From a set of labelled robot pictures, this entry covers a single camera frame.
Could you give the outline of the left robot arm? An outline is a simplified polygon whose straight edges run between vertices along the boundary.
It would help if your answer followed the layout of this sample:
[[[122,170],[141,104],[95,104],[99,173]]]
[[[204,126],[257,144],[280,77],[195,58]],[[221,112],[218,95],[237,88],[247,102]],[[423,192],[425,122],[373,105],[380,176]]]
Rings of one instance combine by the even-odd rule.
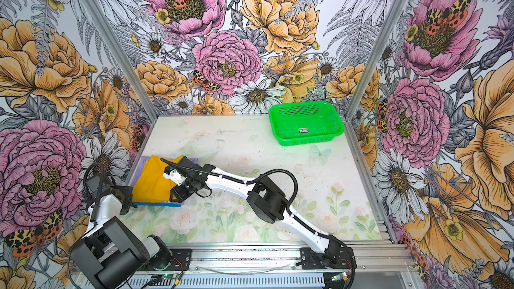
[[[156,235],[140,239],[120,220],[131,208],[132,187],[116,185],[100,173],[84,180],[88,227],[70,257],[94,288],[118,288],[144,267],[163,270],[171,253]]]

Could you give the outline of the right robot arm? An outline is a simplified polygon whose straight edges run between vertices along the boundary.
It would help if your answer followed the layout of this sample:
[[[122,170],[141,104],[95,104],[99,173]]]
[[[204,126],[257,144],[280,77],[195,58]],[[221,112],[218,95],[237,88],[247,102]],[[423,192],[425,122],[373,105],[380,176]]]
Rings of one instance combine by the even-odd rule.
[[[183,203],[200,191],[224,191],[245,200],[262,221],[278,225],[296,234],[310,248],[307,259],[314,259],[317,268],[357,268],[353,250],[334,235],[315,227],[293,207],[298,193],[296,177],[285,169],[272,169],[258,177],[243,177],[223,171],[213,165],[200,166],[187,157],[180,157],[177,163],[161,158],[166,164],[164,178],[175,183],[170,192],[170,202]],[[270,178],[284,174],[293,182],[293,194],[286,198],[284,191]]]

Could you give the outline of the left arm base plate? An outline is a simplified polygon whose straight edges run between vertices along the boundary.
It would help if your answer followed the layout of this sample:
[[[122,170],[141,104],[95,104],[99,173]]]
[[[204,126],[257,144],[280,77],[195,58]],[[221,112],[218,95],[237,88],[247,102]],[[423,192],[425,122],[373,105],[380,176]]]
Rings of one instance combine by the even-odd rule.
[[[171,249],[157,253],[145,265],[140,267],[140,272],[160,271],[187,271],[190,269],[191,249]]]

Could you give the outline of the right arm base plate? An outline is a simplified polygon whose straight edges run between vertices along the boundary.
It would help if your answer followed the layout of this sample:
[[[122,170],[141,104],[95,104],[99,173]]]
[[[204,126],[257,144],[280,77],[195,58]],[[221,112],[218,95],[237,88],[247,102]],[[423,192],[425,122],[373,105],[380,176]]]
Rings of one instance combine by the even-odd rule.
[[[299,265],[303,270],[350,270],[357,268],[353,250],[344,250],[343,248],[324,254],[316,253],[310,248],[301,248]]]

